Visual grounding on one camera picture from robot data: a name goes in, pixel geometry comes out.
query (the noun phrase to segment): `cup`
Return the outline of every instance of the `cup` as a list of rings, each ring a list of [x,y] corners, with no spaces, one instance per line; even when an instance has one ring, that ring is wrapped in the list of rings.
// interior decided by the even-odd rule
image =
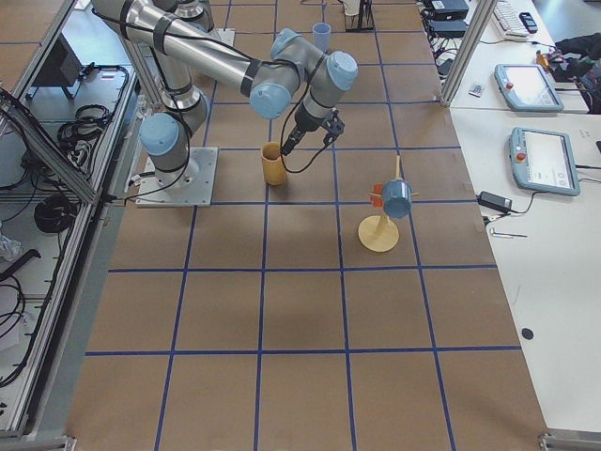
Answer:
[[[402,179],[390,180],[382,187],[384,212],[400,219],[411,212],[411,187]]]
[[[327,23],[319,22],[313,25],[313,43],[322,52],[326,52],[330,47],[331,26]]]
[[[271,186],[285,183],[287,176],[280,154],[280,143],[267,143],[261,148],[261,163],[263,164],[263,177]]]

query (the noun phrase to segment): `metal mounting plate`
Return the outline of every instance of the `metal mounting plate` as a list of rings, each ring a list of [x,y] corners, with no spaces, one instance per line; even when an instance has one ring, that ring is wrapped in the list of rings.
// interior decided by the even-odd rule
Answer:
[[[217,148],[190,148],[190,158],[198,163],[199,171],[194,179],[184,188],[167,188],[157,193],[161,185],[154,177],[142,179],[140,182],[140,197],[135,199],[138,207],[165,208],[165,207],[191,207],[197,205],[208,207],[213,194],[213,181],[217,167]],[[146,172],[154,171],[154,164],[148,158]]]

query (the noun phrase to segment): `yellow cup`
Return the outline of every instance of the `yellow cup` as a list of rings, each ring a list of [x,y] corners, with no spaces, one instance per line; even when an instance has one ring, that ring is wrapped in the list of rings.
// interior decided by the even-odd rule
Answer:
[[[286,172],[280,155],[279,143],[267,143],[261,148],[263,177],[268,185],[277,186],[285,183]]]

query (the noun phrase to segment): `keyboard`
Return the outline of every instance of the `keyboard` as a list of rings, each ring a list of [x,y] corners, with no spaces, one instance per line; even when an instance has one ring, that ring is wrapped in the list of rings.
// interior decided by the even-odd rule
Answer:
[[[528,40],[528,30],[519,20],[516,10],[511,3],[499,0],[495,6],[493,22],[497,26],[501,37],[510,40]]]

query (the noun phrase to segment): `screen display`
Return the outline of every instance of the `screen display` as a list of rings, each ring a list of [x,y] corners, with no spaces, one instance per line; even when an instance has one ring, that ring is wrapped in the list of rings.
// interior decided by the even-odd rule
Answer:
[[[562,136],[524,132],[528,151],[528,181],[558,188],[574,188]]]
[[[514,95],[526,105],[556,105],[545,76],[538,68],[506,66],[507,79],[514,85]]]

